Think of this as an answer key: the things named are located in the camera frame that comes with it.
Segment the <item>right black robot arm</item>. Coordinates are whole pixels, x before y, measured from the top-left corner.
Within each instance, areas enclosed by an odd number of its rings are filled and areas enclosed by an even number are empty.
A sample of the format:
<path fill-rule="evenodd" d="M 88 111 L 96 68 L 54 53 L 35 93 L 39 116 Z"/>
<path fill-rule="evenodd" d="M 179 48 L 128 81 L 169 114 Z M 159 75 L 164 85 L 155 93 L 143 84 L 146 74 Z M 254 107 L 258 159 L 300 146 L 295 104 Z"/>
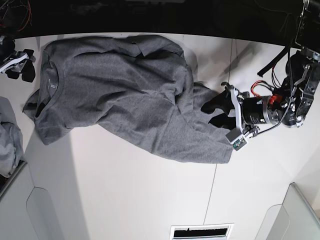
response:
<path fill-rule="evenodd" d="M 32 21 L 29 0 L 2 0 L 0 2 L 0 72 L 8 78 L 32 83 L 36 72 L 34 51 L 16 50 L 15 39 Z"/>

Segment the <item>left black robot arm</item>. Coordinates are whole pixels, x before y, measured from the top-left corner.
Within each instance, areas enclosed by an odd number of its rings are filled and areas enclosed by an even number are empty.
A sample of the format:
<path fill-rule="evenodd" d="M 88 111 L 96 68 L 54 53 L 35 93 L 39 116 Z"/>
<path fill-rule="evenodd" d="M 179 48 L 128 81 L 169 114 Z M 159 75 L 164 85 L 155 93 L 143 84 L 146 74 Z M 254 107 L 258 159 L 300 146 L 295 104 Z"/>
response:
<path fill-rule="evenodd" d="M 209 123 L 236 134 L 236 138 L 254 138 L 262 134 L 259 125 L 280 124 L 300 127 L 314 101 L 320 83 L 320 2 L 303 1 L 296 36 L 257 75 L 271 72 L 271 83 L 260 79 L 250 91 L 240 92 L 228 82 L 224 91 L 206 102 L 201 111 L 223 112 Z"/>

